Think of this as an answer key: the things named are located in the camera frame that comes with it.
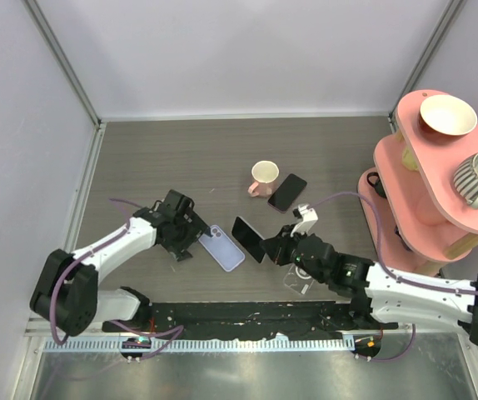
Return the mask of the white phone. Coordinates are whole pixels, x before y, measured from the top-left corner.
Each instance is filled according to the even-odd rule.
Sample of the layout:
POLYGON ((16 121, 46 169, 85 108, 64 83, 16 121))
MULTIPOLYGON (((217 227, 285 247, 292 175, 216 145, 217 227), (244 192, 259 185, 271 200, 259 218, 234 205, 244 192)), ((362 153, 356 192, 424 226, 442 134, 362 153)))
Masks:
POLYGON ((262 263, 266 253, 261 247, 262 236, 242 217, 237 216, 232 226, 232 236, 257 262, 262 263))

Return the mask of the lilac phone case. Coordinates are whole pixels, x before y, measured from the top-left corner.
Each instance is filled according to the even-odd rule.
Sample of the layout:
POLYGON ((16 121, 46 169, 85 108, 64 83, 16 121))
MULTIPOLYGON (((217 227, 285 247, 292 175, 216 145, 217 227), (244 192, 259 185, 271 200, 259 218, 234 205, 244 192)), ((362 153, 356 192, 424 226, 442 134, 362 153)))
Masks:
POLYGON ((244 252, 217 225, 211 225, 210 235, 201 235, 198 242, 226 273, 236 269, 246 258, 244 252))

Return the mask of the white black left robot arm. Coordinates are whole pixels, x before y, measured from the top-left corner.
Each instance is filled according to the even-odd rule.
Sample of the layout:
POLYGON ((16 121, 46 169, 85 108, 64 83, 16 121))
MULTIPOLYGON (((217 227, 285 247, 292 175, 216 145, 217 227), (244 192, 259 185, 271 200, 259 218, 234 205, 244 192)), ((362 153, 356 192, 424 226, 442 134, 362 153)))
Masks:
POLYGON ((30 299, 30 309, 50 323, 58 345, 93 323, 105 330, 139 333, 152 319, 149 298, 130 287, 101 290, 101 282, 123 263, 162 247, 181 262, 191 258, 190 246, 209 236, 209 225, 196 213, 194 201, 175 190, 150 207, 137 210, 114 232, 72 252, 51 252, 30 299))

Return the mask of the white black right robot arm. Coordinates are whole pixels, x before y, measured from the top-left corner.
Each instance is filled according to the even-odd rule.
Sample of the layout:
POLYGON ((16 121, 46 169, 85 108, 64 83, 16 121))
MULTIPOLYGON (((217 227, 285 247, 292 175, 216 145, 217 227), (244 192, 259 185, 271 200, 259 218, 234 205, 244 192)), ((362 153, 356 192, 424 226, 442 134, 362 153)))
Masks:
POLYGON ((290 225, 260 245, 276 265, 293 264, 350 299, 348 317, 356 328, 375 322, 421 325, 465 332, 478 346, 478 276, 453 280, 388 268, 338 252, 315 234, 294 233, 290 225))

